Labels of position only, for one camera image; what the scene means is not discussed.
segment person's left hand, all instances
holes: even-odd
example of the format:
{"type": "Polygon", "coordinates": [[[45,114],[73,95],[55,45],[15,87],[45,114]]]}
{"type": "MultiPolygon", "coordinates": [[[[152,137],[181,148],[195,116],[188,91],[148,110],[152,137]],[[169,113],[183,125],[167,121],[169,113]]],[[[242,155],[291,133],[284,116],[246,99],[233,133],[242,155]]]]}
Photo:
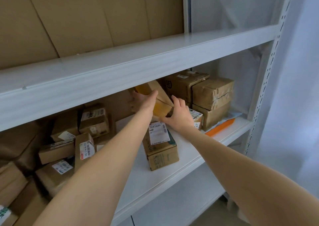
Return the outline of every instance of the person's left hand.
{"type": "Polygon", "coordinates": [[[140,110],[147,110],[153,113],[158,91],[152,91],[150,95],[143,95],[133,91],[131,93],[133,101],[129,102],[133,112],[137,113],[140,110]]]}

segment forearm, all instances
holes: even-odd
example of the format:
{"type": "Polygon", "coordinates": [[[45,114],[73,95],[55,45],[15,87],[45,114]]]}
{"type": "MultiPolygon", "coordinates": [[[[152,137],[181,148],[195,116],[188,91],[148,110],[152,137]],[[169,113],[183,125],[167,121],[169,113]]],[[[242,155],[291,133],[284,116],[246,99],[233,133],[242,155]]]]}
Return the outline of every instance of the forearm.
{"type": "Polygon", "coordinates": [[[292,180],[192,127],[182,136],[199,151],[252,225],[319,225],[319,201],[292,180]]]}
{"type": "Polygon", "coordinates": [[[109,225],[151,118],[139,111],[74,174],[35,225],[109,225]]]}

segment white wall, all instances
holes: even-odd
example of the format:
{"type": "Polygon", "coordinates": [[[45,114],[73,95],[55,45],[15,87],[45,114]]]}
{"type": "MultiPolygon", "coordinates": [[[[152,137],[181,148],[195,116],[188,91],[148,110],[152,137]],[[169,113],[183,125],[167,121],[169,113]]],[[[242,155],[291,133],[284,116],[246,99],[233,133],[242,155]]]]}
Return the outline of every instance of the white wall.
{"type": "Polygon", "coordinates": [[[292,0],[255,159],[319,197],[319,0],[292,0]]]}

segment shelf board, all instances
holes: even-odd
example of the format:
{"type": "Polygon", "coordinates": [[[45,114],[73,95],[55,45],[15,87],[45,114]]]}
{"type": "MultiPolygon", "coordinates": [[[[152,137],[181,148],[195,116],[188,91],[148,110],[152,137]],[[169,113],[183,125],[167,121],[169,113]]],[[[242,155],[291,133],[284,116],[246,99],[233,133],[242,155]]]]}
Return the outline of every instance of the shelf board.
{"type": "MultiPolygon", "coordinates": [[[[120,131],[132,116],[116,122],[120,131]]],[[[216,134],[214,139],[229,145],[253,126],[252,122],[238,117],[235,122],[216,134]]],[[[141,144],[126,186],[114,214],[112,225],[117,225],[144,205],[156,198],[166,189],[204,163],[204,159],[191,143],[182,138],[176,131],[169,129],[178,147],[180,160],[161,169],[151,171],[143,145],[141,144]]]]}
{"type": "Polygon", "coordinates": [[[275,38],[277,25],[179,34],[0,72],[0,131],[275,38]]]}

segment person's right hand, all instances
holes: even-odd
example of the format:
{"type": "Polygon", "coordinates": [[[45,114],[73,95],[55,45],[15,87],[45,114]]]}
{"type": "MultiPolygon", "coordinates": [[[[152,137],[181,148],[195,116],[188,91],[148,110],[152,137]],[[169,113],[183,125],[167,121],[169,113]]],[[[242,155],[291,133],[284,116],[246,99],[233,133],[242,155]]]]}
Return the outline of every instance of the person's right hand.
{"type": "Polygon", "coordinates": [[[171,117],[160,118],[161,122],[170,125],[179,133],[185,127],[194,127],[193,117],[190,115],[189,108],[185,105],[185,101],[174,95],[172,95],[172,99],[174,102],[173,115],[171,117]]]}

